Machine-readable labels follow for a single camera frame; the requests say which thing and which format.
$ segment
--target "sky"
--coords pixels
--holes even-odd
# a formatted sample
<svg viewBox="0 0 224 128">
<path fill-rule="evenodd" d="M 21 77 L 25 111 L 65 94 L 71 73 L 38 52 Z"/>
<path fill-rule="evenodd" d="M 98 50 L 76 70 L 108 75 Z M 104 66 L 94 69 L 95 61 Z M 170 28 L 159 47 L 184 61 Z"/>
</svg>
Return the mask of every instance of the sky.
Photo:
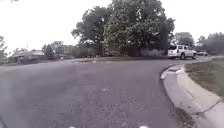
<svg viewBox="0 0 224 128">
<path fill-rule="evenodd" d="M 223 0 L 161 0 L 167 17 L 175 19 L 175 32 L 190 32 L 195 41 L 203 35 L 224 32 Z M 0 35 L 8 52 L 16 48 L 41 49 L 64 41 L 75 45 L 70 34 L 87 9 L 106 7 L 111 0 L 0 0 Z"/>
</svg>

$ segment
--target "yard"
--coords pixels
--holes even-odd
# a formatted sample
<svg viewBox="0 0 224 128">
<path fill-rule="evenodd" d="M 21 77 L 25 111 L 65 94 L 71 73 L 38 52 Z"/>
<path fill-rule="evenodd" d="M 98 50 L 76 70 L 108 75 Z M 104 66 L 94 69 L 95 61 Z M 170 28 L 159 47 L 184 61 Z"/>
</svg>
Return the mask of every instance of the yard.
<svg viewBox="0 0 224 128">
<path fill-rule="evenodd" d="M 224 98 L 224 58 L 188 64 L 186 72 L 197 84 Z"/>
</svg>

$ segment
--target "concrete curb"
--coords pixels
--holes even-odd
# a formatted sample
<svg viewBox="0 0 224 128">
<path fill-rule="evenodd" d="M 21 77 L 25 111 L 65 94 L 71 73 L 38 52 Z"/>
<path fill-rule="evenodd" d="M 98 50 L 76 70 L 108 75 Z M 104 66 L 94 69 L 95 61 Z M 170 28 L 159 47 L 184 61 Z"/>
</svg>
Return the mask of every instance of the concrete curb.
<svg viewBox="0 0 224 128">
<path fill-rule="evenodd" d="M 184 65 L 168 68 L 161 79 L 174 106 L 185 110 L 198 128 L 224 128 L 222 98 L 191 80 Z"/>
</svg>

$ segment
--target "street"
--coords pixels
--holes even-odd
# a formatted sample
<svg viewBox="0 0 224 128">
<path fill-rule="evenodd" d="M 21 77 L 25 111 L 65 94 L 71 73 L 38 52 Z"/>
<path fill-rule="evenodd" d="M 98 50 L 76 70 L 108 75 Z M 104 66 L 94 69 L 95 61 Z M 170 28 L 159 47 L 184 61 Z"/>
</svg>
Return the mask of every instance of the street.
<svg viewBox="0 0 224 128">
<path fill-rule="evenodd" d="M 0 67 L 0 116 L 8 128 L 176 128 L 160 73 L 194 60 Z"/>
</svg>

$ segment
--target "parked car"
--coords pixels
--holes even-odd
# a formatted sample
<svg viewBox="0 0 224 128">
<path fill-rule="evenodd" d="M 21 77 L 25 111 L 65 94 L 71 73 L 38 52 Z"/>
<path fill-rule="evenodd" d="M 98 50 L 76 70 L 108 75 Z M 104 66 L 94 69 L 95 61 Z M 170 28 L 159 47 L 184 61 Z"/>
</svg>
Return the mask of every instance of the parked car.
<svg viewBox="0 0 224 128">
<path fill-rule="evenodd" d="M 197 52 L 186 45 L 173 45 L 168 50 L 168 57 L 171 59 L 180 58 L 181 60 L 190 57 L 196 59 Z"/>
<path fill-rule="evenodd" d="M 207 52 L 197 52 L 198 56 L 208 56 Z"/>
</svg>

